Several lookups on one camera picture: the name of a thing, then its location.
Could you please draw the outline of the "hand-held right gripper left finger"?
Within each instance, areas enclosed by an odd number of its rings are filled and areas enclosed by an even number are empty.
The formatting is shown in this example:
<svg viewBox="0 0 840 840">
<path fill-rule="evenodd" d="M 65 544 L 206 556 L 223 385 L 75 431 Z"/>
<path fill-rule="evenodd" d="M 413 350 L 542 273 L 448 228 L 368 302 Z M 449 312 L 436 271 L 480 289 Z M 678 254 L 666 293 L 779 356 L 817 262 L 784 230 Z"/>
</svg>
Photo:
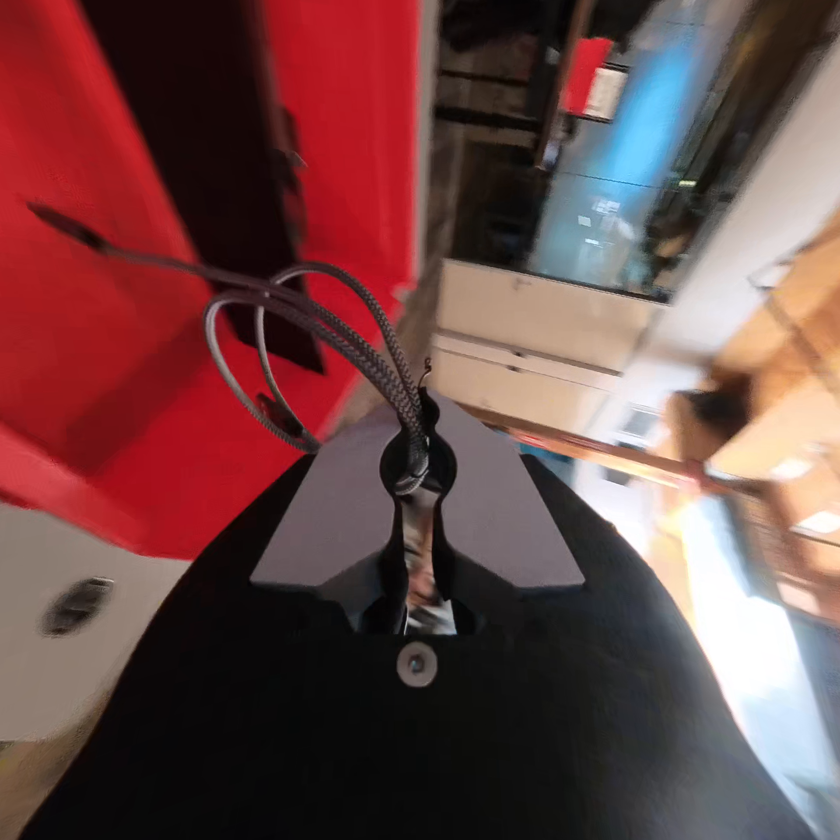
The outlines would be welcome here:
<svg viewBox="0 0 840 840">
<path fill-rule="evenodd" d="M 340 606 L 362 634 L 402 634 L 403 508 L 382 477 L 401 426 L 380 406 L 324 444 L 250 575 L 252 585 Z"/>
</svg>

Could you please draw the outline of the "white door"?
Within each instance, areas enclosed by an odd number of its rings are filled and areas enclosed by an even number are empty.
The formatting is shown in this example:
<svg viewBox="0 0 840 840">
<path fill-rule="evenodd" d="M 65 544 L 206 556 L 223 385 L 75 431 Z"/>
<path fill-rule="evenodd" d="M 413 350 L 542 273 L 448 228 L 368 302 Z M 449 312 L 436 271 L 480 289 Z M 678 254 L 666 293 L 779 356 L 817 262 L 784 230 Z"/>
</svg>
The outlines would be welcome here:
<svg viewBox="0 0 840 840">
<path fill-rule="evenodd" d="M 665 304 L 445 259 L 432 388 L 463 405 L 587 434 Z"/>
</svg>

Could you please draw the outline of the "round black desk control button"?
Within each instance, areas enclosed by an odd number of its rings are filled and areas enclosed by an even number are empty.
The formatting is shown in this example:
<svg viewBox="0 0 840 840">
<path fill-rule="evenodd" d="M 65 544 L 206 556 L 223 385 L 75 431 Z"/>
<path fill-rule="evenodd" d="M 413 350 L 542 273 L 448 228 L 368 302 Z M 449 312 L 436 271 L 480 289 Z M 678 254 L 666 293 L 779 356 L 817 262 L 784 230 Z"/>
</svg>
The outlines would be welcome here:
<svg viewBox="0 0 840 840">
<path fill-rule="evenodd" d="M 73 583 L 46 608 L 38 625 L 40 634 L 47 638 L 77 634 L 103 612 L 113 588 L 114 580 L 101 576 Z"/>
</svg>

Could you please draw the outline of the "small red plastic bin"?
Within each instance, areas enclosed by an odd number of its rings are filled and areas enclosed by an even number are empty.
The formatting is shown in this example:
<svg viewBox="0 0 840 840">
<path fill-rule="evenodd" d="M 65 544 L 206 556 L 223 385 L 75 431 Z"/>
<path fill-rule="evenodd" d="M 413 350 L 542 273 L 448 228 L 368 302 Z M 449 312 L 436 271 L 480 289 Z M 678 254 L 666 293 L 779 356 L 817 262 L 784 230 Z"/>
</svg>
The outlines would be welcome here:
<svg viewBox="0 0 840 840">
<path fill-rule="evenodd" d="M 583 117 L 596 71 L 606 64 L 615 42 L 609 38 L 579 38 L 571 53 L 560 104 L 565 113 Z"/>
</svg>

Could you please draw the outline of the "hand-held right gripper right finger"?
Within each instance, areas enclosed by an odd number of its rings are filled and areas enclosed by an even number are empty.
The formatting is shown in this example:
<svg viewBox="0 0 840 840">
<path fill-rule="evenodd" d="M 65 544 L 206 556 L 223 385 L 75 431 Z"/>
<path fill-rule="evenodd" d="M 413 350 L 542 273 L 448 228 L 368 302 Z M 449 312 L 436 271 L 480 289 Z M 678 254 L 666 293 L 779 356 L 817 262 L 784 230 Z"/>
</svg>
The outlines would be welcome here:
<svg viewBox="0 0 840 840">
<path fill-rule="evenodd" d="M 509 634 L 526 602 L 577 592 L 585 576 L 516 445 L 455 402 L 425 393 L 440 494 L 432 558 L 457 635 Z"/>
</svg>

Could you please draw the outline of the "black bin divider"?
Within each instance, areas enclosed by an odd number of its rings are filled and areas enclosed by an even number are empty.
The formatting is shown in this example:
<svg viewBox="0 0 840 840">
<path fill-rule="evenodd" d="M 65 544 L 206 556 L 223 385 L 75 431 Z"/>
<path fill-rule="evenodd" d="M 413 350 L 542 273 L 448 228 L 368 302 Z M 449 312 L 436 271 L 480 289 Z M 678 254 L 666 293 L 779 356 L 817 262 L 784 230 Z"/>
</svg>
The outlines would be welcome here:
<svg viewBox="0 0 840 840">
<path fill-rule="evenodd" d="M 199 259 L 262 280 L 296 263 L 257 2 L 80 6 Z"/>
</svg>

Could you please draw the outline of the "large red plastic bin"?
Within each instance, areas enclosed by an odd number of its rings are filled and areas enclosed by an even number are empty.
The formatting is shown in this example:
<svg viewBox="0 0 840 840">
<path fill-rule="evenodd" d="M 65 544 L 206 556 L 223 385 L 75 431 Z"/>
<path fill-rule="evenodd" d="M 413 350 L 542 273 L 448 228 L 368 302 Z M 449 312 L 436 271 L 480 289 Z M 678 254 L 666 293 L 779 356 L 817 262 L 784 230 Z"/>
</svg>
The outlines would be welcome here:
<svg viewBox="0 0 840 840">
<path fill-rule="evenodd" d="M 397 317 L 417 283 L 423 2 L 257 2 L 297 259 Z M 297 458 L 215 370 L 221 286 L 47 224 L 204 264 L 80 2 L 1 3 L 2 501 L 192 560 Z"/>
</svg>

